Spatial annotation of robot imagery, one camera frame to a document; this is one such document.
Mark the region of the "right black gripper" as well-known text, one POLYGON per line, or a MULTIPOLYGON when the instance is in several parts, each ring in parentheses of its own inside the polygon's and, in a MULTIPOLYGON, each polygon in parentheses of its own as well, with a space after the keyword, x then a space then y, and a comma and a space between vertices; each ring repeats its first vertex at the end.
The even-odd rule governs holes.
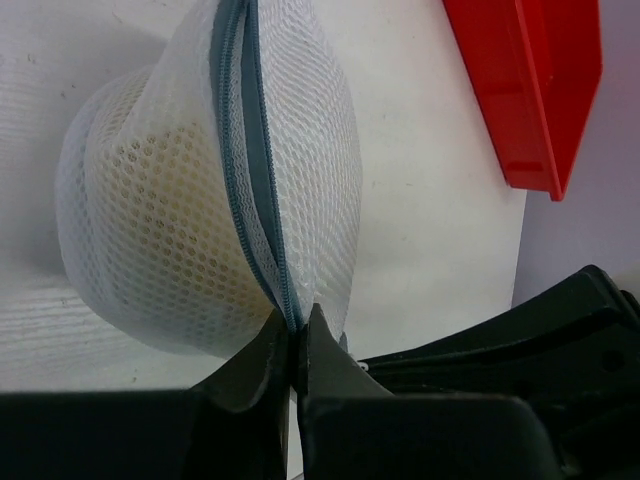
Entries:
POLYGON ((524 400, 571 479, 639 476, 639 296, 595 265, 469 329, 363 364, 395 394, 524 400))

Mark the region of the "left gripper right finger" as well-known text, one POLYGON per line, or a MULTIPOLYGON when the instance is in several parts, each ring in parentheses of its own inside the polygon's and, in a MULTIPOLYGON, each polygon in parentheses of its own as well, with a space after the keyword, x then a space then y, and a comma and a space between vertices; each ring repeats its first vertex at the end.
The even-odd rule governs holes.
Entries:
POLYGON ((557 479, 551 441, 513 397, 394 395, 334 339, 315 305, 300 332, 298 426, 307 479, 557 479))

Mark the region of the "white mesh laundry bag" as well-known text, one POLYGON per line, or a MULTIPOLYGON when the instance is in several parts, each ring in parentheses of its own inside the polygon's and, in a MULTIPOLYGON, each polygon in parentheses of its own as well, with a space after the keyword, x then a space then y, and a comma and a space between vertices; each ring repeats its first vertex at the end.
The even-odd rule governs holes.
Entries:
POLYGON ((150 346, 229 357, 279 312, 335 338, 362 191, 344 72, 309 1, 199 1, 160 60, 101 88, 56 173, 80 298, 150 346))

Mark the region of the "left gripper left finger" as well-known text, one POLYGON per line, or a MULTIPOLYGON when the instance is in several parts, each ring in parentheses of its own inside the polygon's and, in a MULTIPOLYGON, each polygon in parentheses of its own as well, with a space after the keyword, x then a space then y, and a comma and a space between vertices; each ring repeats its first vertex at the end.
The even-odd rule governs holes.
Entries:
POLYGON ((4 479, 283 479, 289 334, 259 334, 188 389, 1 397, 4 479))

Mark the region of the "beige bra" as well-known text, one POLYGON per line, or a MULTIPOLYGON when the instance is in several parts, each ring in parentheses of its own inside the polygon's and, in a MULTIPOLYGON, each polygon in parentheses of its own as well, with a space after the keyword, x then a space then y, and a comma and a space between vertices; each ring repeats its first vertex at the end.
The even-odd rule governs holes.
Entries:
POLYGON ((108 100, 86 161, 114 303, 174 334, 254 332, 270 303, 239 244, 211 122, 199 106, 145 104, 143 90, 135 80, 108 100))

